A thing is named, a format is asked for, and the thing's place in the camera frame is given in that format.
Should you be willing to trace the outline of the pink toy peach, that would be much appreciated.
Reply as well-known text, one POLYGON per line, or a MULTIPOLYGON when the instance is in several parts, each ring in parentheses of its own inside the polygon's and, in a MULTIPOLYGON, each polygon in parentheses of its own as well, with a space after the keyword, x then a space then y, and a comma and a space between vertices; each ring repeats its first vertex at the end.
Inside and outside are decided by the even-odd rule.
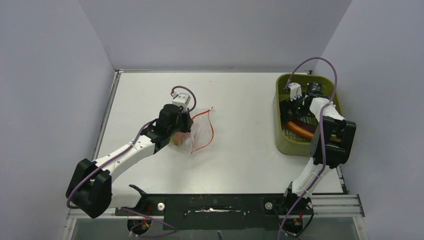
POLYGON ((172 141, 172 143, 173 143, 175 146, 182 146, 182 145, 184 145, 184 144, 185 144, 186 139, 187 139, 187 135, 186 135, 186 133, 184 133, 184 132, 177 132, 177 133, 175 133, 175 134, 172 136, 171 141, 172 141))

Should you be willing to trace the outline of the clear zip top bag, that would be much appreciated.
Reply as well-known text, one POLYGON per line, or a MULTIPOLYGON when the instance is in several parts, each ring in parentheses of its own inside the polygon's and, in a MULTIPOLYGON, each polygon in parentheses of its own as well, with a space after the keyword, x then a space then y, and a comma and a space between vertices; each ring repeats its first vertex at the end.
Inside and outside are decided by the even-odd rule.
POLYGON ((190 113, 193 125, 191 127, 191 132, 186 133, 185 144, 176 146, 172 143, 171 137, 169 142, 171 146, 180 152, 189 154, 193 154, 209 146, 215 137, 215 130, 211 120, 213 111, 213 106, 210 108, 196 108, 193 110, 190 113))

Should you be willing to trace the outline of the olive green plastic tub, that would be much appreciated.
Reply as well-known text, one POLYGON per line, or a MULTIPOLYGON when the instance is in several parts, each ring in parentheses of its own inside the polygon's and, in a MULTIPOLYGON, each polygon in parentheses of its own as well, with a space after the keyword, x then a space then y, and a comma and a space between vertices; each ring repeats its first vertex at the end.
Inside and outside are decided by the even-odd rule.
POLYGON ((329 135, 326 144, 339 144, 343 141, 344 118, 342 117, 342 109, 339 105, 337 95, 333 94, 335 89, 334 83, 323 76, 301 75, 295 74, 291 76, 289 73, 281 75, 275 83, 275 96, 273 99, 274 114, 274 133, 275 145, 277 149, 291 156, 307 157, 310 154, 310 144, 313 140, 300 137, 296 133, 288 129, 287 126, 281 124, 280 107, 282 101, 290 98, 290 92, 286 89, 289 83, 298 83, 301 85, 302 99, 304 105, 309 106, 311 116, 294 118, 290 115, 290 121, 299 122, 300 124, 308 124, 315 127, 314 136, 319 129, 321 117, 332 118, 333 122, 324 123, 323 129, 329 135))

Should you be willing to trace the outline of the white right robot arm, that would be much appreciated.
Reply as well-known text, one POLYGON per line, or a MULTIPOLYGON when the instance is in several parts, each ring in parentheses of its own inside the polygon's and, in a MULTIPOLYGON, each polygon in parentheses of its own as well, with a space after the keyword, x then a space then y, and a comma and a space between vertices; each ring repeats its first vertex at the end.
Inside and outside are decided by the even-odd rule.
POLYGON ((312 194, 321 179, 332 169, 345 164, 350 156, 357 125, 345 119, 330 96, 323 94, 322 84, 311 82, 307 90, 295 82, 287 84, 289 99, 280 102, 281 117, 287 127, 310 140, 309 161, 301 174, 287 187, 281 199, 282 209, 289 214, 309 208, 312 194), (301 117, 314 117, 317 127, 307 131, 294 122, 301 117))

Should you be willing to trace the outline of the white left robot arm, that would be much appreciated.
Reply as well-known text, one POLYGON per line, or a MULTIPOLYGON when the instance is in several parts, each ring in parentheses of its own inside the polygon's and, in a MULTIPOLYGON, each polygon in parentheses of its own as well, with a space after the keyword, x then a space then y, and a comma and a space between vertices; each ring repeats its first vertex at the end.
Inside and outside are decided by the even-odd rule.
POLYGON ((65 196, 70 209, 80 209, 92 219, 107 209, 134 208, 142 198, 135 185, 114 188, 118 177, 140 160, 166 147, 178 132, 191 131, 193 120, 181 106, 166 104, 158 118, 146 123, 135 138, 119 149, 95 160, 82 159, 76 165, 65 196))

